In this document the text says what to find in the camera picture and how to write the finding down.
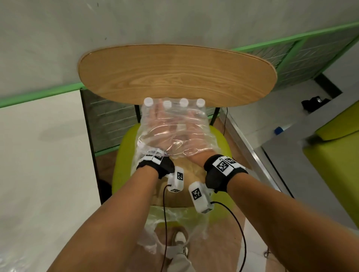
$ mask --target wood grain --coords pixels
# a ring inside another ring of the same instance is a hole
[[[206,47],[145,44],[98,49],[78,64],[82,83],[121,103],[152,98],[203,98],[210,107],[255,102],[274,87],[273,66],[256,56]]]

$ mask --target gray pants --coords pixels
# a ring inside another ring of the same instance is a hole
[[[169,264],[167,272],[195,272],[195,270],[184,254],[177,254]]]

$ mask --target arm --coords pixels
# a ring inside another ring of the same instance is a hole
[[[203,167],[213,151],[189,157]],[[227,192],[278,260],[295,271],[358,271],[359,238],[245,173]]]
[[[158,172],[139,168],[78,229],[48,272],[122,271],[146,223]]]

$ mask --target shoe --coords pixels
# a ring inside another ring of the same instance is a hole
[[[172,236],[172,246],[181,245],[182,249],[180,249],[179,254],[184,254],[186,257],[188,257],[189,246],[185,245],[186,242],[187,242],[186,236],[182,231],[177,230],[174,232]]]

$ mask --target black wrist strap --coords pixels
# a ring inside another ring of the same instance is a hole
[[[158,172],[159,179],[162,179],[165,175],[174,173],[174,164],[169,157],[158,156],[158,154],[146,155],[140,160],[136,169],[145,165],[154,168]]]
[[[207,172],[206,186],[215,192],[227,192],[227,184],[238,173],[246,173],[245,167],[230,157],[213,155],[204,164]]]

